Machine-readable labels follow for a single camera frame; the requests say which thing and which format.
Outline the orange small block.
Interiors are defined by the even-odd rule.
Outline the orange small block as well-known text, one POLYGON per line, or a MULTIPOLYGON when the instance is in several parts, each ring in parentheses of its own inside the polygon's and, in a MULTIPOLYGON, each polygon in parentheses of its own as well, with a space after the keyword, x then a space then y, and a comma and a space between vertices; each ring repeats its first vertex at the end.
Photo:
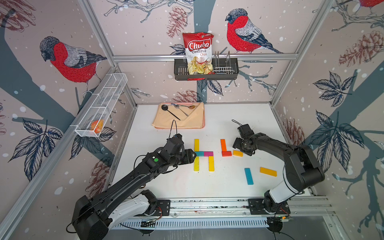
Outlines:
POLYGON ((243 157, 244 156, 244 153, 240 152, 240 151, 235 151, 233 150, 233 155, 236 156, 236 157, 243 157))

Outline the orange long block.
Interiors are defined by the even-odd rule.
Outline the orange long block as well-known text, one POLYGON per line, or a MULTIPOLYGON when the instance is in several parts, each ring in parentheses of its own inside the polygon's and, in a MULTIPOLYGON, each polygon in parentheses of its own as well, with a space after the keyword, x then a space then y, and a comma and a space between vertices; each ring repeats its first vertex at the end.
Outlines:
POLYGON ((227 151, 227 146, 226 146, 225 139, 221 139, 221 149, 222 149, 222 152, 226 152, 227 151))

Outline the red small block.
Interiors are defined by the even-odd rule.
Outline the red small block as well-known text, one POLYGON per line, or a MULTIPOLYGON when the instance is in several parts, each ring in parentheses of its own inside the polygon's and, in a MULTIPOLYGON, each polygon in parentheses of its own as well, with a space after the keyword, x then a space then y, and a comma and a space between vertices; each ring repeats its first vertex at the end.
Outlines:
POLYGON ((222 156, 223 157, 231 157, 232 156, 232 152, 231 151, 222 151, 222 156))

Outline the magenta block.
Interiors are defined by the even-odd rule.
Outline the magenta block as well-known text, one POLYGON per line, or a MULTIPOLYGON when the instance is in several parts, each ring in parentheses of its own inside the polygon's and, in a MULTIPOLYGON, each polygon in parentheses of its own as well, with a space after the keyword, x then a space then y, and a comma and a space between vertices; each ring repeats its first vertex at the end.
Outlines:
POLYGON ((214 152, 204 152, 204 157, 213 157, 214 152))

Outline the yellow orange block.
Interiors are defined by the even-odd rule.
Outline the yellow orange block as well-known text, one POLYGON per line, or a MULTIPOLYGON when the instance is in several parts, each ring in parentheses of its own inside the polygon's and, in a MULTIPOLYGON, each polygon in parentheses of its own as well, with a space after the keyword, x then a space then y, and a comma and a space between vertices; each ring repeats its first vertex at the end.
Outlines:
POLYGON ((268 176, 272 176, 272 177, 277 177, 278 176, 277 171, 270 170, 270 169, 263 168, 263 167, 260 167, 260 173, 268 175, 268 176))

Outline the lime yellow block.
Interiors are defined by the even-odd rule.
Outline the lime yellow block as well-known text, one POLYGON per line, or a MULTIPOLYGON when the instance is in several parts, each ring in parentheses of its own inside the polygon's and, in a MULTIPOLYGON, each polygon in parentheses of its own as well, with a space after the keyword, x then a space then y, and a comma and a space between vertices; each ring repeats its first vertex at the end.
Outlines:
POLYGON ((209 172, 215 171, 215 163, 214 163, 214 157, 209 156, 209 172))

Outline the yellow long block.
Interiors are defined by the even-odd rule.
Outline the yellow long block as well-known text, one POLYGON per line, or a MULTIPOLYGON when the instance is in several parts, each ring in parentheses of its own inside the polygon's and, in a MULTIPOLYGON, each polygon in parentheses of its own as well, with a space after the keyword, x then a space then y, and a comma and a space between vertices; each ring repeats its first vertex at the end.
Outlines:
POLYGON ((200 159, 196 157, 194 160, 194 171, 198 172, 200 170, 200 159))

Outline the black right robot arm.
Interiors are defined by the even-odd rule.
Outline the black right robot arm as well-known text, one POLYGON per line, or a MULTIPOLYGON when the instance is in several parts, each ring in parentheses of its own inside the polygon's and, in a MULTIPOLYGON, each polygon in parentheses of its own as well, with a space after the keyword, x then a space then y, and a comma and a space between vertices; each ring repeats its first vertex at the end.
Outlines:
POLYGON ((325 180, 323 168, 309 146, 295 146, 263 133, 256 134, 248 124, 240 124, 238 132, 241 137, 236 138, 233 148, 248 156, 257 150, 264 151, 284 162, 283 181, 264 194, 263 205, 267 213, 276 213, 288 199, 325 180))

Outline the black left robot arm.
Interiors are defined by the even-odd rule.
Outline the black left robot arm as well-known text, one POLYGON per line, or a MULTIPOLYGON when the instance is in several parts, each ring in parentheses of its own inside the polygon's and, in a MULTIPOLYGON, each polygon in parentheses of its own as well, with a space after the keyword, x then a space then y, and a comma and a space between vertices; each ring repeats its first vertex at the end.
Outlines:
POLYGON ((142 161, 124 178, 92 198, 82 196, 76 201, 71 225, 81 240, 102 240, 117 224, 154 211, 157 198, 145 190, 132 195, 157 176, 169 173, 169 167, 192 164, 196 158, 192 149, 185 149, 181 134, 167 139, 164 147, 147 153, 142 161))

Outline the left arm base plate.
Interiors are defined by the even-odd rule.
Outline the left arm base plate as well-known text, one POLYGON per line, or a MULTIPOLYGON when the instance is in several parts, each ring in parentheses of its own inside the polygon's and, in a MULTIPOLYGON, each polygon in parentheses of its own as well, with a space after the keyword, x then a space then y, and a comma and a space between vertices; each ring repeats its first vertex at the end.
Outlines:
POLYGON ((164 217, 170 215, 171 201, 170 200, 158 200, 155 207, 150 208, 150 216, 164 217))

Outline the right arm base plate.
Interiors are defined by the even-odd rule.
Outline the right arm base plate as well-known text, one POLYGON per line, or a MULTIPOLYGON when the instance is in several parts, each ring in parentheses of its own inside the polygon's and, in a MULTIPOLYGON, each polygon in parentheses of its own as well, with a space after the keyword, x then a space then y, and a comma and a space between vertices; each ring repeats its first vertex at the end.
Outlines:
POLYGON ((277 204, 272 210, 267 211, 262 198, 248 199, 247 208, 250 210, 251 215, 289 215, 291 213, 287 201, 277 204))

